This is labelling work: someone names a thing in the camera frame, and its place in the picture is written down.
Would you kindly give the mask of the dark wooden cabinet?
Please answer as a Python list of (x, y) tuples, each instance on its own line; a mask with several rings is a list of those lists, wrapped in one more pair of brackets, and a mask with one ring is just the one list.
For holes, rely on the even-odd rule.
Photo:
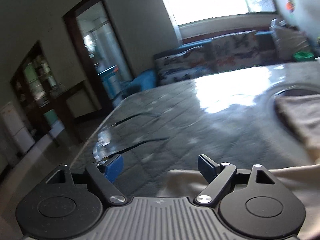
[(10, 80), (13, 92), (31, 125), (31, 135), (36, 141), (49, 134), (52, 124), (47, 114), (53, 112), (67, 130), (71, 139), (83, 142), (76, 128), (76, 118), (67, 100), (79, 92), (84, 92), (97, 110), (88, 88), (81, 81), (69, 89), (62, 89), (56, 82), (43, 53), (40, 41), (32, 46)]

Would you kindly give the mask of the round black table inset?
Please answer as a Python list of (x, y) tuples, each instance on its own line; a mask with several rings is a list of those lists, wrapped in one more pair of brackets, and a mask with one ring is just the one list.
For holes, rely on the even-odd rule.
[(282, 89), (281, 91), (276, 92), (270, 98), (271, 110), (273, 113), (273, 118), (276, 120), (277, 124), (291, 137), (296, 141), (302, 142), (302, 138), (295, 131), (293, 126), (289, 124), (288, 118), (283, 112), (280, 111), (278, 106), (278, 99), (281, 98), (301, 98), (306, 96), (319, 95), (319, 91), (315, 88), (299, 88), (299, 87), (290, 87)]

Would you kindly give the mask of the white small appliance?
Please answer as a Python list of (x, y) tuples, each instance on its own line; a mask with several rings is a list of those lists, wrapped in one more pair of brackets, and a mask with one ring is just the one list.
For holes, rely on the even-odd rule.
[(1, 117), (20, 152), (23, 155), (28, 153), (35, 144), (35, 140), (29, 133), (12, 102), (8, 102), (1, 108)]

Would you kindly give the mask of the blue plastic bin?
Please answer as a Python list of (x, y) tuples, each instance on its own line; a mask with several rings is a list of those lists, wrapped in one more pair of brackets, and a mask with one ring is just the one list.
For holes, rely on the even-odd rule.
[(98, 74), (111, 100), (121, 92), (119, 68), (117, 65), (107, 68)]

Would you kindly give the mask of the blue bench sofa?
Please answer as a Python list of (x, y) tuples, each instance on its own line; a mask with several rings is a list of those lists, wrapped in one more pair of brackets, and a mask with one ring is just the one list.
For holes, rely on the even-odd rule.
[(198, 77), (276, 62), (269, 31), (244, 31), (184, 44), (156, 54), (154, 67), (124, 87), (125, 96)]

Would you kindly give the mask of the orange toy flower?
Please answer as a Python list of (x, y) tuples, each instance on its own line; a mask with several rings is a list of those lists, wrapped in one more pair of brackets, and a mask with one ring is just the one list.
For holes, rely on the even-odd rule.
[(286, 0), (285, 8), (289, 12), (291, 18), (294, 18), (294, 12), (296, 9), (296, 4), (294, 0)]

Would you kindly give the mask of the grey white pillow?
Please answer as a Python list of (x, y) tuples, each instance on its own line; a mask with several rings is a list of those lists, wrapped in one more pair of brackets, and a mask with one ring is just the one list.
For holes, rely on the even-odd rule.
[(271, 21), (270, 32), (281, 60), (289, 61), (297, 52), (312, 52), (308, 40), (300, 31), (282, 27), (277, 18)]

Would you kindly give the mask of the cream white garment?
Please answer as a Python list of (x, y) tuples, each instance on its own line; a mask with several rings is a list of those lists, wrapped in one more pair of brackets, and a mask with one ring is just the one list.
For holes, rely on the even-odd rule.
[(245, 105), (241, 95), (198, 95), (200, 107), (214, 117), (203, 129), (213, 139), (220, 160), (248, 168), (260, 163), (302, 201), (306, 220), (298, 234), (301, 239), (319, 239), (319, 158), (303, 149), (298, 137), (280, 121), (276, 98), (295, 90), (267, 91)]

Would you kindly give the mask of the green bowl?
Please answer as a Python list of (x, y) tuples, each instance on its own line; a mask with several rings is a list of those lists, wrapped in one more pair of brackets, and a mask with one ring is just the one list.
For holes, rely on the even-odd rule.
[(314, 58), (315, 58), (314, 54), (308, 51), (299, 51), (294, 53), (293, 55), (293, 59), (297, 62), (313, 61)]

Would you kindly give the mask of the butterfly pattern cushion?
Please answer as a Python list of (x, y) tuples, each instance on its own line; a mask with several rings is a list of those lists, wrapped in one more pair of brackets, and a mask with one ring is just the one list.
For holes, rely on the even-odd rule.
[(213, 74), (214, 60), (204, 46), (196, 46), (178, 54), (155, 60), (160, 86)]
[(211, 48), (217, 71), (225, 72), (261, 65), (256, 34), (253, 30), (212, 38)]

